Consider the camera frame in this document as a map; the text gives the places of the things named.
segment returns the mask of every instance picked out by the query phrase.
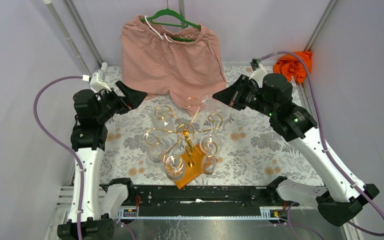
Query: metal floor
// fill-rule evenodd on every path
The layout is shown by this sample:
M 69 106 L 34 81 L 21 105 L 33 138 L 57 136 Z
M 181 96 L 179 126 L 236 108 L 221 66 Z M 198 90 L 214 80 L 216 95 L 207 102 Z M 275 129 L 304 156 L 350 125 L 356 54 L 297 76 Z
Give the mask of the metal floor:
M 291 210 L 291 222 L 306 225 L 319 232 L 325 240 L 347 239 L 344 228 L 328 223 L 315 210 Z M 137 240 L 293 240 L 289 226 L 276 227 L 266 220 L 141 220 L 129 224 Z M 294 227 L 302 240 L 318 240 L 316 234 Z M 130 240 L 130 232 L 120 224 L 114 239 Z

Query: gold candelabra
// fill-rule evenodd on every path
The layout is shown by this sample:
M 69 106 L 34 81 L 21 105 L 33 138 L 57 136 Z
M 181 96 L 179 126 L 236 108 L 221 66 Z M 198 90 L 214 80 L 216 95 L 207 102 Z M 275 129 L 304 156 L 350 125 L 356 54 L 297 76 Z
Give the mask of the gold candelabra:
M 164 154 L 164 157 L 162 159 L 163 163 L 166 162 L 166 159 L 167 159 L 167 156 L 168 154 L 183 140 L 185 142 L 185 146 L 184 146 L 184 150 L 185 152 L 187 153 L 188 157 L 189 157 L 189 161 L 187 162 L 187 165 L 189 167 L 193 167 L 195 165 L 195 163 L 193 162 L 192 160 L 192 151 L 193 151 L 193 148 L 195 148 L 201 155 L 205 155 L 204 153 L 202 153 L 202 151 L 200 149 L 198 149 L 191 141 L 191 138 L 197 134 L 197 133 L 205 133 L 205 132 L 209 132 L 211 130 L 216 130 L 216 129 L 219 129 L 222 125 L 223 125 L 223 118 L 222 116 L 220 116 L 218 113 L 210 113 L 208 116 L 207 116 L 207 119 L 208 121 L 212 122 L 212 123 L 217 123 L 219 122 L 219 124 L 216 126 L 216 127 L 213 127 L 213 128 L 210 128 L 210 129 L 206 129 L 206 130 L 201 130 L 201 131 L 196 131 L 195 128 L 192 126 L 192 123 L 194 122 L 195 118 L 197 117 L 197 114 L 198 112 L 200 111 L 201 109 L 201 102 L 196 98 L 196 97 L 189 97 L 185 100 L 184 102 L 184 106 L 186 108 L 190 108 L 192 107 L 195 102 L 192 101 L 191 104 L 188 104 L 188 101 L 191 101 L 191 100 L 195 100 L 198 104 L 198 109 L 196 110 L 195 114 L 193 115 L 193 118 L 192 120 L 190 121 L 190 123 L 181 123 L 179 121 L 179 119 L 177 118 L 175 112 L 172 110 L 171 107 L 167 106 L 167 105 L 161 105 L 161 106 L 158 106 L 155 111 L 154 111 L 154 115 L 157 119 L 159 120 L 163 120 L 165 118 L 165 116 L 162 114 L 159 114 L 159 110 L 161 108 L 166 108 L 168 109 L 168 112 L 171 113 L 173 115 L 173 117 L 175 118 L 176 122 L 178 123 L 178 127 L 176 128 L 176 131 L 171 131 L 171 130 L 166 130 L 166 129 L 161 129 L 161 128 L 150 128 L 148 131 L 146 131 L 145 135 L 144 135 L 144 138 L 145 138 L 145 142 L 150 145 L 150 146 L 156 146 L 158 144 L 160 144 L 160 139 L 154 134 L 153 137 L 156 138 L 156 142 L 155 143 L 152 143 L 152 142 L 149 142 L 149 136 L 150 136 L 150 133 L 152 131 L 163 131 L 163 132 L 167 132 L 167 133 L 170 133 L 170 134 L 176 134 L 177 137 L 178 137 L 178 140 L 176 141 L 176 143 Z M 214 116 L 217 116 L 220 118 L 220 121 L 219 120 L 216 120 L 216 119 L 213 119 Z

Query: pink shorts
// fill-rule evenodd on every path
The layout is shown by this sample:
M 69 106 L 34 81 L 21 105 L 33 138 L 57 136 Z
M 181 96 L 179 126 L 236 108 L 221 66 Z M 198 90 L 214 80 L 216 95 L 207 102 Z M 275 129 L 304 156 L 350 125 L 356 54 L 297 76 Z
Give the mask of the pink shorts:
M 198 106 L 186 108 L 187 98 L 198 99 L 203 93 L 226 88 L 218 37 L 202 25 L 201 29 L 172 33 L 151 24 L 161 35 L 165 33 L 172 41 L 169 42 L 141 22 L 142 18 L 138 16 L 122 28 L 122 81 L 132 89 L 147 92 L 147 99 L 170 94 L 176 106 L 193 115 Z M 171 37 L 195 41 L 176 41 Z

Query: candle holder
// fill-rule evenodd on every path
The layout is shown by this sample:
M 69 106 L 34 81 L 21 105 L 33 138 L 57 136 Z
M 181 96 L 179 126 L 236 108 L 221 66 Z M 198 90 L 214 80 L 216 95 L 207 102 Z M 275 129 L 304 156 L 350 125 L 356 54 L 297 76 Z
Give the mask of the candle holder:
M 195 145 L 192 143 L 191 139 L 197 133 L 206 133 L 209 131 L 213 131 L 213 130 L 219 129 L 223 125 L 223 117 L 218 113 L 212 112 L 207 116 L 207 119 L 210 122 L 216 123 L 217 124 L 216 127 L 201 130 L 201 131 L 195 130 L 195 128 L 192 126 L 192 123 L 196 119 L 198 112 L 201 109 L 201 102 L 196 97 L 189 97 L 185 100 L 185 103 L 184 103 L 186 108 L 190 108 L 195 104 L 198 104 L 198 109 L 196 110 L 195 114 L 193 115 L 193 118 L 190 120 L 189 123 L 181 123 L 171 107 L 169 107 L 167 105 L 158 106 L 155 109 L 154 114 L 156 115 L 157 112 L 161 111 L 161 108 L 165 108 L 165 109 L 167 109 L 168 113 L 171 113 L 173 115 L 175 122 L 178 124 L 178 126 L 175 127 L 174 131 L 154 127 L 154 128 L 148 129 L 148 131 L 146 131 L 146 133 L 145 133 L 145 142 L 150 146 L 155 146 L 155 145 L 158 145 L 160 143 L 160 138 L 158 138 L 157 134 L 151 134 L 150 135 L 150 133 L 152 131 L 162 131 L 162 132 L 167 133 L 167 134 L 176 134 L 177 135 L 176 143 L 164 154 L 162 161 L 163 161 L 164 165 L 166 164 L 166 161 L 168 158 L 170 158 L 170 159 L 182 159 L 186 162 L 186 167 L 184 168 L 185 174 L 183 175 L 184 176 L 183 178 L 184 179 L 186 178 L 186 179 L 185 180 L 181 179 L 181 180 L 175 181 L 175 183 L 179 189 L 182 188 L 187 183 L 189 183 L 190 181 L 192 181 L 194 178 L 196 178 L 197 176 L 199 176 L 203 172 L 202 167 L 201 167 L 201 161 L 202 161 L 202 158 L 207 154 L 205 152 L 203 152 L 200 147 L 197 147 L 197 146 L 199 146 L 199 143 L 197 145 Z M 152 136 L 155 139 L 151 141 L 148 136 Z M 180 155 L 174 155 L 174 154 L 170 155 L 170 152 L 181 142 L 183 142 L 185 145 L 185 147 L 184 147 L 185 153 L 182 154 L 181 156 Z

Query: clear glass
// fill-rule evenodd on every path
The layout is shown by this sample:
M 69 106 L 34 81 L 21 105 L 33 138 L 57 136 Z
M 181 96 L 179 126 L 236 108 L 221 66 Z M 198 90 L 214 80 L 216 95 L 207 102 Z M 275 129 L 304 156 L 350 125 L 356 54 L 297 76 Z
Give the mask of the clear glass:
M 151 111 L 151 119 L 152 124 L 155 128 L 168 130 L 168 131 L 175 131 L 175 125 L 173 123 L 172 115 L 163 107 L 160 108 L 154 108 Z M 159 136 L 167 136 L 170 134 L 166 131 L 155 131 Z
M 223 140 L 220 136 L 210 133 L 204 135 L 201 138 L 201 140 L 199 141 L 199 146 L 201 147 L 201 150 L 204 153 L 208 155 L 214 155 L 218 154 L 220 150 L 222 150 Z
M 198 100 L 201 103 L 200 107 L 203 112 L 218 114 L 223 119 L 230 116 L 230 108 L 220 101 L 215 100 L 213 98 L 213 92 L 204 92 Z
M 146 150 L 146 155 L 148 156 L 148 159 L 154 163 L 161 162 L 165 153 L 166 149 L 161 143 L 155 146 L 149 146 Z
M 165 160 L 165 175 L 171 181 L 179 181 L 183 178 L 186 171 L 186 165 L 183 158 L 179 155 L 169 156 Z
M 202 173 L 206 175 L 213 174 L 214 170 L 216 169 L 216 165 L 217 165 L 216 156 L 205 155 L 202 158 L 202 162 L 201 162 Z
M 166 148 L 163 146 L 163 143 L 159 142 L 153 134 L 146 135 L 145 137 L 150 144 L 145 144 L 147 146 L 146 155 L 148 156 L 148 159 L 154 163 L 161 162 L 164 154 L 166 154 Z

